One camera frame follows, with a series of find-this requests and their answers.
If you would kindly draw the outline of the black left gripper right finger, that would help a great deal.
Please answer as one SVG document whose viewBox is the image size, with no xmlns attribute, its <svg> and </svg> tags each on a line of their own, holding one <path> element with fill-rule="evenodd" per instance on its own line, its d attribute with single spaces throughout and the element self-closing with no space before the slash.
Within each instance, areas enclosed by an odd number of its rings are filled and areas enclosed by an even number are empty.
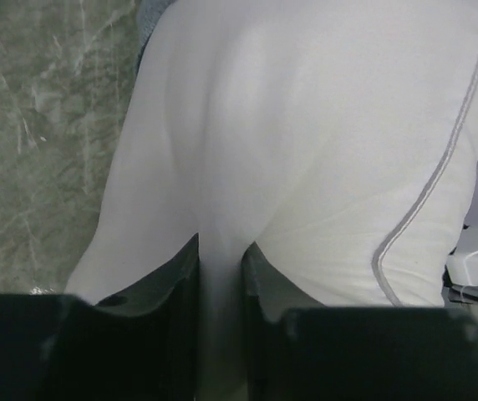
<svg viewBox="0 0 478 401">
<path fill-rule="evenodd" d="M 257 245 L 242 258 L 251 400 L 478 400 L 478 322 L 453 308 L 326 307 Z"/>
</svg>

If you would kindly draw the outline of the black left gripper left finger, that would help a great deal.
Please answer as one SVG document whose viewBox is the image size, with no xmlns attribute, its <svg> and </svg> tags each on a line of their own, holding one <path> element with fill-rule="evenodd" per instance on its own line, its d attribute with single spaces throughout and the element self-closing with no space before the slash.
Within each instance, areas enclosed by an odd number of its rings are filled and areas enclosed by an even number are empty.
<svg viewBox="0 0 478 401">
<path fill-rule="evenodd" d="M 192 238 L 96 305 L 0 294 L 0 400 L 192 400 L 198 276 Z"/>
</svg>

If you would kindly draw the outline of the white pillow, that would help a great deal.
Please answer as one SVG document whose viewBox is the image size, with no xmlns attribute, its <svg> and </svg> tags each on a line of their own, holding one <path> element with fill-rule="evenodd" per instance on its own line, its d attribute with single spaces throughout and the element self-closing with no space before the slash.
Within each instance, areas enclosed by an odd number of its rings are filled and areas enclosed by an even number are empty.
<svg viewBox="0 0 478 401">
<path fill-rule="evenodd" d="M 176 1 L 65 291 L 95 304 L 197 236 L 196 397 L 243 400 L 247 248 L 327 306 L 440 307 L 477 163 L 478 1 Z"/>
</svg>

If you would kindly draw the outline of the blue fish print pillowcase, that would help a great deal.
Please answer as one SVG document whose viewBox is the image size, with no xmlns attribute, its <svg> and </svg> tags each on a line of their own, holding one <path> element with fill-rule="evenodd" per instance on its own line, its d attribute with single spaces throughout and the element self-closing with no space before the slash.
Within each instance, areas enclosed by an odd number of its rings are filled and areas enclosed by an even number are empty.
<svg viewBox="0 0 478 401">
<path fill-rule="evenodd" d="M 136 58 L 135 72 L 138 73 L 140 63 L 150 36 L 165 10 L 175 0 L 141 0 L 137 12 L 136 24 L 139 34 L 139 47 Z"/>
</svg>

